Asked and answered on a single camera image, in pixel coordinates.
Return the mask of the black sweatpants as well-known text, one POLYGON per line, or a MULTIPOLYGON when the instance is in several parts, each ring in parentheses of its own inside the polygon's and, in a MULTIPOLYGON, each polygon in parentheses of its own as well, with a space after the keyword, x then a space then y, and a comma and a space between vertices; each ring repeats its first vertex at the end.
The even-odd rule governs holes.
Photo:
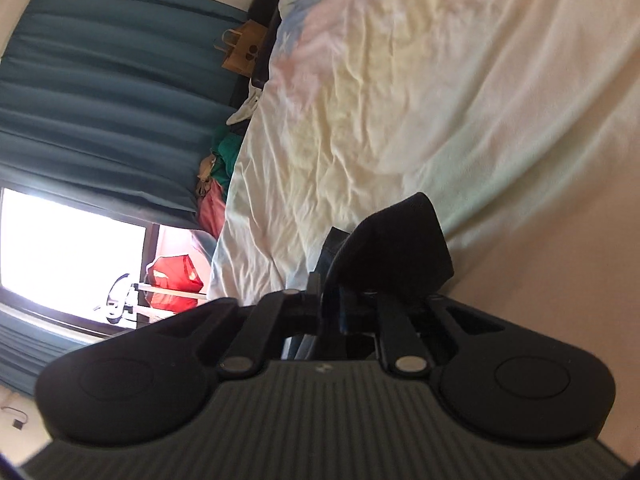
POLYGON ((454 265, 435 208, 419 192, 350 233, 330 229, 314 273, 321 283, 314 357, 356 360, 364 335, 381 328, 379 307, 418 306, 454 276, 454 265))

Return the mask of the pile of colourful clothes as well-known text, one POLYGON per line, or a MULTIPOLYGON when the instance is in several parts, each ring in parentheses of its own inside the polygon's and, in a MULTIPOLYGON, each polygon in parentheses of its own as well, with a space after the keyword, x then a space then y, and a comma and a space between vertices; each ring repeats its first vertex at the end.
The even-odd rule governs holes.
POLYGON ((216 127, 209 154, 201 160, 195 195, 198 199, 198 225, 218 240, 224 218, 226 201, 234 166, 244 140, 248 120, 216 127))

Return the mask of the red garment on stand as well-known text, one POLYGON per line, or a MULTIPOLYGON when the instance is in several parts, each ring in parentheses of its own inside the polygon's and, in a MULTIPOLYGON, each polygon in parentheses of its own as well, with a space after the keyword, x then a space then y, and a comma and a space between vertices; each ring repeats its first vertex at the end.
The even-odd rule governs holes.
MULTIPOLYGON (((145 281, 154 287, 199 294, 204 286, 189 255, 158 257, 146 267, 145 281)), ((147 292, 146 301, 157 310, 181 313, 198 306, 198 299, 147 292)))

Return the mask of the white metal stand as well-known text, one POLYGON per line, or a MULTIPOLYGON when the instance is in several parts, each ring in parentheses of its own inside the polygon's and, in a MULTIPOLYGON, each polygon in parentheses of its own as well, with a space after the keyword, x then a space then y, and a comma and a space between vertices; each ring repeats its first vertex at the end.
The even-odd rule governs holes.
POLYGON ((116 278, 106 294, 99 317, 108 324, 160 321, 204 304, 200 292, 184 292, 136 282, 128 273, 116 278))

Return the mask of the pastel bed sheet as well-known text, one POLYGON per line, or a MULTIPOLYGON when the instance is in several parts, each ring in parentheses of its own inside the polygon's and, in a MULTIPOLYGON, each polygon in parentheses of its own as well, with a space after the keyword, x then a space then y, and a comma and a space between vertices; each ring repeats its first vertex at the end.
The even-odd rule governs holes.
POLYGON ((300 287, 422 192, 458 289, 639 286, 639 0, 280 0, 208 293, 300 287))

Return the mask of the brown paper bag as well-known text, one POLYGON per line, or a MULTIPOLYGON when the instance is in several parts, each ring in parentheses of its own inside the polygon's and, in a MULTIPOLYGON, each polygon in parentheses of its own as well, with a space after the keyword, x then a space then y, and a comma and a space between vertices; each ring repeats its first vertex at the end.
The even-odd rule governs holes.
POLYGON ((221 66, 244 77, 252 76, 267 32, 266 26, 252 20, 225 30, 214 44, 224 55, 221 66))

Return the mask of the teal curtain right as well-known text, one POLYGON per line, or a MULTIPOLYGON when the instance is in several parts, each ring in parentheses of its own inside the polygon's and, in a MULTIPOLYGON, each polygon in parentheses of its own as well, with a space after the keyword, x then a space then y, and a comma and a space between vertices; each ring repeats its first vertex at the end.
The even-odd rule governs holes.
POLYGON ((198 166, 231 115, 215 0, 30 0, 1 62, 1 182, 192 229, 198 166))

